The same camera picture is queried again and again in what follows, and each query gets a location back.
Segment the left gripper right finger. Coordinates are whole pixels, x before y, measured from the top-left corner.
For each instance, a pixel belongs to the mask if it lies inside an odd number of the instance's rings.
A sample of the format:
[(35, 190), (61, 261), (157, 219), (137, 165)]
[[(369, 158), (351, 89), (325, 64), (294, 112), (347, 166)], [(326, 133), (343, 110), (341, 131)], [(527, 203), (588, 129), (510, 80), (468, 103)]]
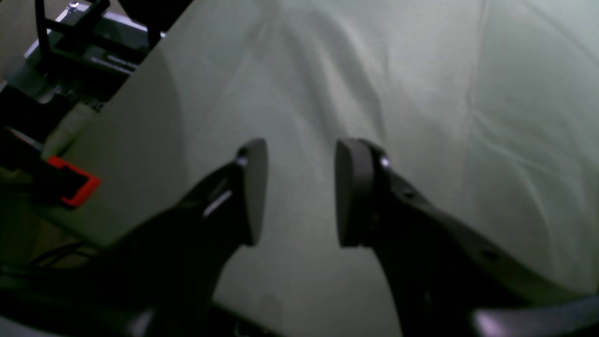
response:
[(566, 290), (441, 211), (365, 140), (338, 139), (336, 230), (367, 247), (405, 337), (596, 337), (598, 296)]

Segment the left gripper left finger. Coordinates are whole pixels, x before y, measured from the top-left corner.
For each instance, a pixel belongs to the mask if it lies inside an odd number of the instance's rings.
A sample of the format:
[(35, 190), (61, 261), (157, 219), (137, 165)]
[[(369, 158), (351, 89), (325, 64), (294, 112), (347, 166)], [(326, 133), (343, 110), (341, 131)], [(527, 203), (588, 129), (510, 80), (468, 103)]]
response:
[(1, 316), (71, 337), (200, 337), (223, 267), (259, 243), (265, 139), (83, 267), (1, 267)]

